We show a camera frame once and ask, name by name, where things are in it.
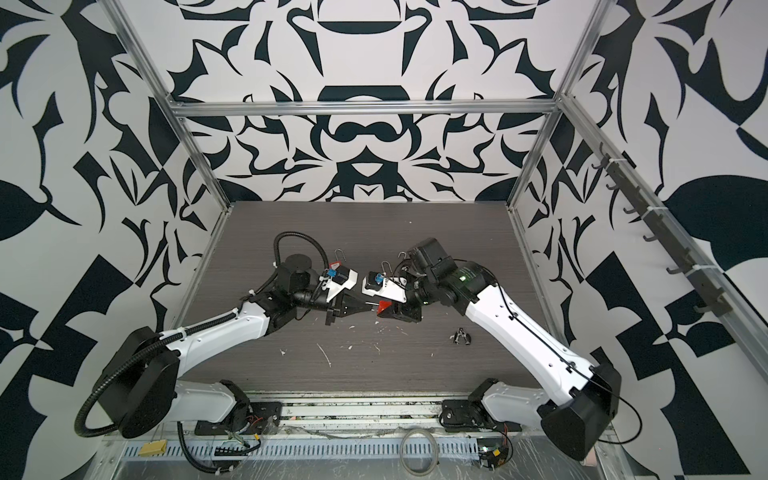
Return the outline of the yellow connector block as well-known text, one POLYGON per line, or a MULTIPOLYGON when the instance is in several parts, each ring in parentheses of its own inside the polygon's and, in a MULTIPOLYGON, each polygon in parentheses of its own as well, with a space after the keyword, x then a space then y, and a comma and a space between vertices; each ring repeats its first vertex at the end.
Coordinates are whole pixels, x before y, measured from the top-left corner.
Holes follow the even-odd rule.
POLYGON ((158 455, 164 455, 167 449, 167 445, 168 445, 168 442, 166 440, 147 442, 141 446, 137 455, 139 457, 153 457, 158 455))

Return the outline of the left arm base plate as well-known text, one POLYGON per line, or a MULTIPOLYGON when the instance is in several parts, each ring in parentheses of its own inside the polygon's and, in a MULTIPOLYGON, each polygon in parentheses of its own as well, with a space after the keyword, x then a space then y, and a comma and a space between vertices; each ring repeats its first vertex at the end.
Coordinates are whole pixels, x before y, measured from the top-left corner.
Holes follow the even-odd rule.
POLYGON ((219 436, 230 433, 240 435, 264 434, 280 425, 283 404, 278 401, 251 402, 248 407, 236 406, 234 411, 218 423, 198 421, 194 434, 219 436))

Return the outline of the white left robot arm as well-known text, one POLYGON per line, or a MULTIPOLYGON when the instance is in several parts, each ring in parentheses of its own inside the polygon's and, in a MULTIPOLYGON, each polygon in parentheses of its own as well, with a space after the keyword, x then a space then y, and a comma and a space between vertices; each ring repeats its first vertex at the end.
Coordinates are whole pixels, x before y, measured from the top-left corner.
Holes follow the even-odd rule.
POLYGON ((147 433, 163 422, 203 421, 229 431, 245 428, 250 401, 231 380, 196 383, 184 375, 246 342, 278 332, 310 312, 326 322, 371 310, 355 293, 357 273, 328 258, 308 234, 284 231, 273 241, 274 268, 236 307, 207 320, 159 333, 132 332, 113 355, 77 412, 82 438, 147 433))

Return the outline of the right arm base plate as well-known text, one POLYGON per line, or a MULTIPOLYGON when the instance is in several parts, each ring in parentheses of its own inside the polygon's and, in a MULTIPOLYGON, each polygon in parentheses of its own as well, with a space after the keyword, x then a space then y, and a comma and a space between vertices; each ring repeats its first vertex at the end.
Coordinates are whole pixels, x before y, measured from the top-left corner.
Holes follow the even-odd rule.
POLYGON ((521 432, 522 427, 514 422, 498 422, 491 418, 479 402, 465 399, 445 399, 441 402, 438 422, 449 433, 475 432, 480 430, 501 430, 521 432))

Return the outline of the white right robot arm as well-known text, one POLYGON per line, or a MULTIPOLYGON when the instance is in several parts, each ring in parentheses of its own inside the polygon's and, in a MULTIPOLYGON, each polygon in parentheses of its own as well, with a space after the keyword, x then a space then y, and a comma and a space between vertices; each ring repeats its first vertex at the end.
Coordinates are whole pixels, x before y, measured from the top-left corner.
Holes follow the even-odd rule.
POLYGON ((449 255, 435 238, 404 252, 392 272, 369 273, 363 291, 381 297, 381 318, 418 322, 423 307, 439 303, 493 336, 539 386, 522 393, 487 380, 476 389, 475 402, 497 423, 541 429, 572 459, 585 459, 604 442, 620 407, 630 404, 611 364, 593 364, 558 341, 512 300, 489 268, 449 255))

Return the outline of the bunch of keys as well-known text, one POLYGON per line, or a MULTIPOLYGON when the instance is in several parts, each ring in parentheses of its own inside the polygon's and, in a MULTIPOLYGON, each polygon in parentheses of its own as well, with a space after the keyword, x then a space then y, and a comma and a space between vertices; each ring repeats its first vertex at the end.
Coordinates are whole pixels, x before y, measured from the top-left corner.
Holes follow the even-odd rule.
POLYGON ((469 346, 472 344, 472 336, 463 328, 458 328, 451 336, 451 341, 456 344, 463 344, 469 346))

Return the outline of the green lit circuit board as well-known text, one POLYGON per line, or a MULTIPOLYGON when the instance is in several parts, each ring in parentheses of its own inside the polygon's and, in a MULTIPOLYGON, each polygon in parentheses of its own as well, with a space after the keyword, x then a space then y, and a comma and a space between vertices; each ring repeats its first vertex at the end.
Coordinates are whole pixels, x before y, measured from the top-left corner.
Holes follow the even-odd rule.
POLYGON ((489 438, 481 439, 478 443, 478 461, 480 468, 494 471, 506 465, 513 457, 514 447, 511 440, 502 436, 497 442, 489 438))

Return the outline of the red padlock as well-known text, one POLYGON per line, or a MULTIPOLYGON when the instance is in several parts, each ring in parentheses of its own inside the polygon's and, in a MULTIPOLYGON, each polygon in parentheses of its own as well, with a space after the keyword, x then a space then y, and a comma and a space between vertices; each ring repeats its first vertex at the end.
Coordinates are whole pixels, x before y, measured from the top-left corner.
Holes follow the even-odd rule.
POLYGON ((392 314, 393 302, 382 300, 378 303, 377 316, 380 318, 389 318, 392 314))
POLYGON ((341 266, 345 266, 347 264, 345 253, 341 248, 336 248, 334 250, 334 256, 335 256, 335 261, 333 262, 334 270, 338 270, 341 266))

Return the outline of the black hook rail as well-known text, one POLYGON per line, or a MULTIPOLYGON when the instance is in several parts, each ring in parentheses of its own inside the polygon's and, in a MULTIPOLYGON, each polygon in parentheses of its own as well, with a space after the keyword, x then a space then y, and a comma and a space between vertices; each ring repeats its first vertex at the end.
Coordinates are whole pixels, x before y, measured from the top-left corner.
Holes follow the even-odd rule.
POLYGON ((684 276, 700 296, 703 304, 696 305, 694 310, 698 313, 710 312, 717 317, 733 312, 723 282, 716 278, 717 267, 694 251, 693 241, 683 232, 671 211, 661 205, 661 201, 634 172, 629 160, 610 155, 604 143, 599 144, 598 151, 600 160, 594 168, 604 171, 612 180, 609 190, 618 191, 627 199, 629 206, 624 213, 641 220, 650 230, 643 240, 659 243, 670 257, 674 265, 668 267, 666 272, 684 276))

